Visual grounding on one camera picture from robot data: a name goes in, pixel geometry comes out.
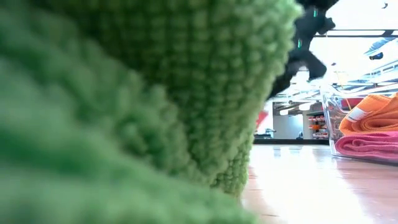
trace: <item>white label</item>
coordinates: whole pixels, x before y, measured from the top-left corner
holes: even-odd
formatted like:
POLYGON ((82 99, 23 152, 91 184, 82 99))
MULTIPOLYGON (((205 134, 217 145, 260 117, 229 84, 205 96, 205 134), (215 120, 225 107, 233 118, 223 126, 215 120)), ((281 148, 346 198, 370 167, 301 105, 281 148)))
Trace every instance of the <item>white label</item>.
POLYGON ((354 109, 351 110, 351 112, 349 112, 349 114, 347 115, 347 120, 351 121, 352 123, 358 122, 359 120, 363 119, 364 117, 366 117, 369 113, 371 112, 365 112, 357 107, 354 107, 354 109))

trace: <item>green microfiber cloth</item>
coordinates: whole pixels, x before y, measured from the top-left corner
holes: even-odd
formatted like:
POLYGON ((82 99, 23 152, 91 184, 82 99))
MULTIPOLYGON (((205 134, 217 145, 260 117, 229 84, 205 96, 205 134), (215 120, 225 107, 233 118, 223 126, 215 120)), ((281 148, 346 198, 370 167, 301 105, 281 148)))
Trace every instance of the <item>green microfiber cloth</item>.
POLYGON ((299 14, 294 0, 0 1, 2 221, 255 223, 233 197, 299 14))

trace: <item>wooden floor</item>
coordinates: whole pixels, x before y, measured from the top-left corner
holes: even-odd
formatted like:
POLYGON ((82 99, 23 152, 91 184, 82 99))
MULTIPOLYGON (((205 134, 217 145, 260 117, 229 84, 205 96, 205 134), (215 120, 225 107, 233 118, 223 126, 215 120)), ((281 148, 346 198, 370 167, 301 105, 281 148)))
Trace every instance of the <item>wooden floor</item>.
POLYGON ((398 223, 398 167, 328 146, 254 146, 243 204, 268 224, 398 223))

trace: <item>pink towel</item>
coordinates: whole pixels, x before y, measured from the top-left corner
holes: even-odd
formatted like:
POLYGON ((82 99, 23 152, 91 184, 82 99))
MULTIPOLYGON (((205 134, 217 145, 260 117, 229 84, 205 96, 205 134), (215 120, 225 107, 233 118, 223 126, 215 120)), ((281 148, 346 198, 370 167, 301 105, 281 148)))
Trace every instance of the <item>pink towel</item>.
POLYGON ((346 156, 398 159, 398 131, 345 136, 335 147, 346 156))

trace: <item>orange towel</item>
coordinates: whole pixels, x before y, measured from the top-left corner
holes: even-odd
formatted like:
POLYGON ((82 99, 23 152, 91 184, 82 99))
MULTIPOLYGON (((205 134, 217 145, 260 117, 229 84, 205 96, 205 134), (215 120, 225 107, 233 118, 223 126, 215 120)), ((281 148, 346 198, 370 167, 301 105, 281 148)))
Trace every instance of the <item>orange towel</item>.
POLYGON ((339 129, 344 135, 398 131, 398 93, 365 97, 341 121, 339 129))

